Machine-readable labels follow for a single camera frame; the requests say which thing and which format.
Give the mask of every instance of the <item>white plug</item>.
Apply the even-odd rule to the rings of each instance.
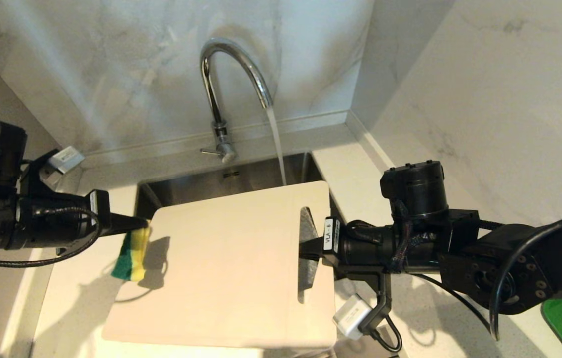
[[[74,169],[84,160],[84,156],[74,147],[66,147],[49,158],[40,170],[40,181],[51,190],[56,190],[60,179],[69,170]]]
[[[357,340],[363,334],[358,330],[358,325],[371,311],[371,307],[359,295],[355,294],[333,316],[338,330],[348,338]]]

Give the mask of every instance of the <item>electrical wire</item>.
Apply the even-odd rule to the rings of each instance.
[[[369,222],[365,222],[363,220],[353,220],[347,222],[346,225],[347,235],[351,236],[351,238],[360,240],[362,242],[378,244],[381,241],[381,238],[379,236],[363,234],[357,231],[357,229],[369,229],[371,227],[376,227],[376,226],[369,224]]]
[[[411,239],[411,232],[413,231],[413,222],[408,215],[408,209],[406,208],[402,200],[397,200],[395,202],[396,209],[398,209],[399,214],[402,218],[402,239],[398,247],[392,255],[392,260],[390,262],[389,270],[393,273],[401,273],[404,267],[404,260],[406,258],[406,252]]]
[[[63,256],[58,256],[57,258],[53,259],[44,259],[44,260],[33,260],[33,261],[4,261],[0,260],[0,267],[4,268],[30,268],[30,267],[41,267],[43,265],[49,265],[53,263],[58,263],[60,261],[64,261],[67,259],[76,256],[77,254],[82,253],[84,250],[91,247],[99,237],[102,231],[102,226],[99,222],[99,218],[97,218],[97,214],[93,211],[88,209],[78,208],[76,206],[71,206],[68,208],[60,208],[60,209],[40,209],[34,213],[34,217],[44,217],[47,215],[60,215],[65,213],[80,213],[89,216],[95,222],[95,232],[93,236],[86,242],[83,246],[81,246],[76,251],[69,252]]]
[[[560,230],[562,230],[562,219],[553,224],[541,227],[532,236],[529,236],[521,242],[521,244],[517,245],[499,269],[497,279],[495,279],[495,283],[492,286],[492,295],[490,295],[489,302],[490,334],[495,340],[499,341],[499,306],[501,305],[501,288],[504,278],[508,275],[510,268],[524,251]]]
[[[402,336],[401,336],[400,332],[398,331],[398,329],[396,328],[392,319],[389,317],[389,315],[385,316],[385,320],[387,321],[387,324],[389,325],[389,327],[394,332],[394,335],[396,335],[396,345],[395,345],[395,347],[390,346],[387,342],[385,342],[385,340],[383,340],[383,337],[378,332],[378,329],[374,329],[373,331],[371,331],[371,333],[369,333],[369,335],[372,338],[374,338],[374,340],[376,340],[381,346],[383,346],[384,349],[386,349],[390,352],[399,352],[402,349]]]
[[[480,322],[483,324],[483,326],[486,327],[486,331],[490,331],[490,324],[488,322],[486,322],[486,319],[483,317],[483,315],[476,308],[474,308],[473,305],[470,304],[464,297],[458,295],[457,292],[445,287],[444,285],[442,285],[442,283],[440,281],[432,279],[429,276],[426,276],[424,274],[411,273],[410,275],[415,276],[415,277],[419,277],[421,279],[424,279],[425,281],[430,282],[433,285],[436,285],[437,287],[439,287],[442,290],[445,290],[446,292],[451,294],[453,297],[457,298],[458,301],[462,302],[467,308],[469,308],[469,310],[471,312],[473,312],[473,314],[480,320]]]

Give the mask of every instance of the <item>sink drain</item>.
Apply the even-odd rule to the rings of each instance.
[[[238,171],[229,172],[229,173],[224,173],[224,179],[230,178],[230,177],[237,177],[238,175],[239,175],[239,172],[238,172]]]

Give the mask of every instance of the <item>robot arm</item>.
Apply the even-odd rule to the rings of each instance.
[[[383,319],[394,329],[388,318],[391,274],[440,274],[443,288],[489,308],[496,339],[499,313],[514,315],[562,298],[562,220],[542,227],[501,225],[480,220],[476,210],[449,209],[438,161],[391,168],[380,186],[393,225],[344,225],[329,217],[324,237],[299,249],[302,258],[324,258],[339,278],[366,281],[376,291],[378,306],[358,324],[361,333],[380,341],[376,326]],[[491,231],[478,239],[479,229]]]
[[[105,191],[93,190],[81,197],[49,189],[45,183],[57,167],[50,163],[58,160],[58,150],[27,163],[22,158],[26,140],[24,130],[0,122],[0,249],[56,247],[61,256],[37,262],[0,261],[0,266],[30,267],[61,261],[87,249],[98,236],[146,227],[142,218],[111,213]],[[28,165],[23,172],[22,165]]]

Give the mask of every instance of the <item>white adapter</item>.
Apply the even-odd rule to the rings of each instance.
[[[346,337],[357,340],[363,334],[358,330],[358,325],[371,311],[371,307],[359,295],[355,294],[333,316],[338,330]]]

